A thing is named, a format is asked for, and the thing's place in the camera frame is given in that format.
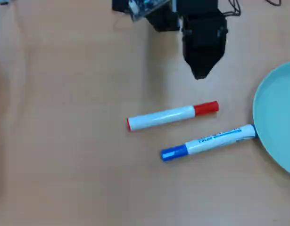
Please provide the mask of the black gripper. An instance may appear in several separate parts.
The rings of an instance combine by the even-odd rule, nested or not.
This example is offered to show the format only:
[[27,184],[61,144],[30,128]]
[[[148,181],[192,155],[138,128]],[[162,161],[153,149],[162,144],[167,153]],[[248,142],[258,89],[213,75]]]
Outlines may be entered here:
[[[205,79],[225,52],[227,20],[220,10],[182,17],[184,60],[196,80]],[[211,51],[219,55],[191,55]]]

